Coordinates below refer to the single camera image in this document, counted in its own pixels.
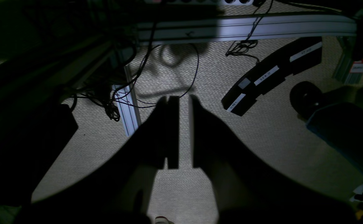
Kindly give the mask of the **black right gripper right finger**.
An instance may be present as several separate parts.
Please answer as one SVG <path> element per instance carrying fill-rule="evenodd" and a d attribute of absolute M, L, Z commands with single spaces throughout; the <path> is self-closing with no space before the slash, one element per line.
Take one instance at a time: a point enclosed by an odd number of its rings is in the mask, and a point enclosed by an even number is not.
<path fill-rule="evenodd" d="M 220 118 L 189 98 L 193 166 L 209 178 L 219 224 L 355 224 L 352 208 L 265 163 Z"/>

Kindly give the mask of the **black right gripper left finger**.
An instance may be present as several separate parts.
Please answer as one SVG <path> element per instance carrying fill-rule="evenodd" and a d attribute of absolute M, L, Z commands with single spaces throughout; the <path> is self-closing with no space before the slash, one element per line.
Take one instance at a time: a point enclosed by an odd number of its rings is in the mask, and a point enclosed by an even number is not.
<path fill-rule="evenodd" d="M 33 224 L 149 224 L 153 181 L 167 156 L 169 101 L 104 164 L 71 187 L 32 206 Z"/>

